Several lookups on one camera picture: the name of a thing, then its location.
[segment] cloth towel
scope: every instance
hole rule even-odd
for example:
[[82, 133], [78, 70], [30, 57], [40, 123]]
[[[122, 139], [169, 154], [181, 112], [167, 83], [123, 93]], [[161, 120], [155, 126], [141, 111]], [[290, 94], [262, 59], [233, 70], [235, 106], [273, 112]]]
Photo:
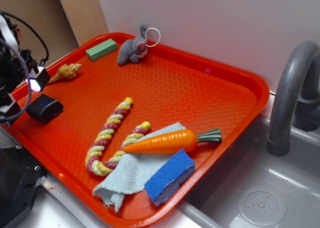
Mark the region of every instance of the cloth towel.
[[[164, 133], [186, 129], [180, 123], [175, 123], [153, 133], [147, 134], [138, 141]], [[145, 183], [172, 157], [172, 154], [133, 154], [125, 153], [116, 166], [93, 190], [93, 195], [99, 195], [106, 205], [114, 205], [116, 212], [122, 206], [126, 194], [143, 191]]]

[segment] sink drain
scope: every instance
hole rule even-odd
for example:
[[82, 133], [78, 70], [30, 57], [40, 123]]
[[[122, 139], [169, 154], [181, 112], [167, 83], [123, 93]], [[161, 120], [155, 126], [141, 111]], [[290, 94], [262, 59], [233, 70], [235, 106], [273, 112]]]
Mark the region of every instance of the sink drain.
[[286, 215], [287, 204], [278, 190], [268, 186], [252, 186], [239, 197], [238, 209], [249, 223], [268, 227], [278, 224]]

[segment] gray sink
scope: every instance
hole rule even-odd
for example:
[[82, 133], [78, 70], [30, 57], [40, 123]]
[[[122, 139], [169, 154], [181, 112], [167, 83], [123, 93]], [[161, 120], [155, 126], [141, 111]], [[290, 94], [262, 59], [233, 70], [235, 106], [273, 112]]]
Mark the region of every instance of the gray sink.
[[259, 116], [178, 208], [202, 227], [320, 227], [320, 140], [292, 128], [290, 152], [267, 152]]

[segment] white wall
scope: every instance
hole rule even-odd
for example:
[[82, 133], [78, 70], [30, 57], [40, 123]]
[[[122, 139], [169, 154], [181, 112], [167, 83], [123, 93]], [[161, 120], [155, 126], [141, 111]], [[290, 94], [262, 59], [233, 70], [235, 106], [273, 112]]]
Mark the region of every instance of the white wall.
[[139, 34], [259, 74], [275, 91], [290, 53], [320, 44], [320, 0], [99, 0], [110, 32]]

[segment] tray rim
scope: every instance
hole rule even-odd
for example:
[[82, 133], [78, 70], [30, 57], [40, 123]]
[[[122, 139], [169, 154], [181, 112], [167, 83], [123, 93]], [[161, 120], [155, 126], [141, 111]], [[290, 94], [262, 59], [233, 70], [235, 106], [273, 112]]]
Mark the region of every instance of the tray rim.
[[[122, 44], [127, 39], [133, 39], [134, 36], [128, 35], [125, 33], [109, 33], [105, 35], [98, 36], [74, 51], [70, 52], [66, 56], [57, 60], [47, 67], [47, 71], [51, 76], [55, 74], [58, 68], [64, 63], [73, 63], [78, 59], [86, 56], [85, 51], [95, 45], [106, 41], [107, 39], [113, 39], [119, 44]], [[52, 172], [52, 174], [64, 184], [71, 192], [73, 192], [83, 203], [85, 203], [100, 219], [102, 219], [106, 224], [114, 226], [114, 227], [143, 227], [147, 225], [151, 225], [160, 219], [165, 218], [177, 205], [178, 203], [186, 196], [186, 194], [194, 187], [194, 185], [205, 175], [205, 173], [218, 161], [218, 159], [228, 150], [228, 147], [235, 142], [235, 140], [241, 135], [241, 133], [252, 123], [252, 121], [259, 115], [260, 111], [267, 105], [269, 100], [269, 88], [266, 82], [259, 77], [258, 75], [251, 73], [249, 71], [245, 71], [230, 65], [226, 65], [214, 60], [210, 60], [207, 58], [203, 58], [194, 54], [190, 54], [184, 51], [180, 51], [171, 47], [167, 47], [165, 45], [158, 44], [156, 47], [152, 48], [149, 54], [165, 57], [166, 60], [172, 62], [178, 62], [181, 65], [185, 65], [189, 68], [199, 70], [204, 72], [204, 68], [195, 68], [195, 64], [197, 67], [199, 66], [214, 66], [215, 69], [219, 69], [221, 72], [215, 72], [213, 76], [227, 80], [229, 82], [236, 83], [240, 86], [246, 87], [250, 89], [255, 97], [256, 97], [256, 105], [251, 110], [250, 113], [236, 126], [236, 128], [228, 135], [226, 139], [215, 149], [215, 151], [208, 157], [208, 159], [198, 167], [196, 172], [193, 174], [193, 179], [188, 179], [180, 189], [175, 193], [175, 195], [167, 201], [163, 206], [161, 206], [154, 214], [138, 218], [138, 219], [123, 219], [116, 215], [113, 215], [113, 212], [106, 212], [104, 209], [101, 210], [99, 205], [92, 205], [92, 196], [88, 195], [88, 188], [85, 185], [78, 185], [74, 187], [74, 177], [71, 175], [71, 178], [61, 177], [59, 172], [56, 170]], [[16, 100], [21, 99], [22, 97], [27, 95], [26, 85], [21, 85], [16, 88], [12, 95]], [[13, 135], [19, 142], [21, 142], [25, 147], [35, 146], [35, 144], [28, 140], [27, 137], [24, 137], [19, 132], [15, 132], [14, 125], [13, 127], [5, 127], [7, 131]], [[46, 156], [46, 154], [42, 152], [38, 152], [37, 154], [33, 154], [36, 157]], [[50, 159], [45, 160], [46, 166], [51, 167], [52, 165], [56, 165]]]

